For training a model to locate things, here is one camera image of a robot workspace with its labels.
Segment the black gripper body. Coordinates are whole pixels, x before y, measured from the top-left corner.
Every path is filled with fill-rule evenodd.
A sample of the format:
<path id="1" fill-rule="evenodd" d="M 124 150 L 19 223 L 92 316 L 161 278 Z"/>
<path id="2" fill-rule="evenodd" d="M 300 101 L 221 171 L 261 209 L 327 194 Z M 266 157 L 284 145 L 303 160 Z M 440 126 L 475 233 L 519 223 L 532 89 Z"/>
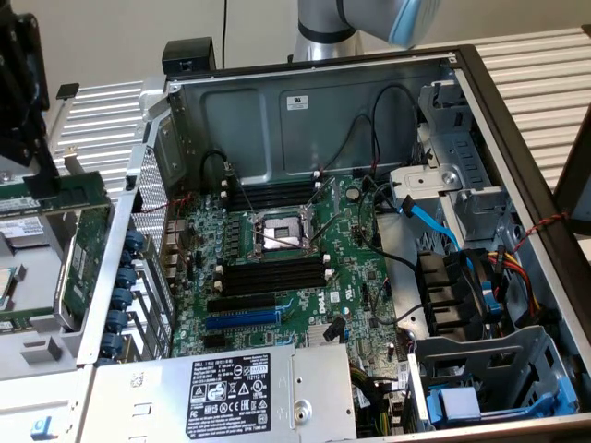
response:
<path id="1" fill-rule="evenodd" d="M 1 2 L 1 111 L 25 114 L 50 107 L 40 26 L 32 13 L 16 13 Z"/>

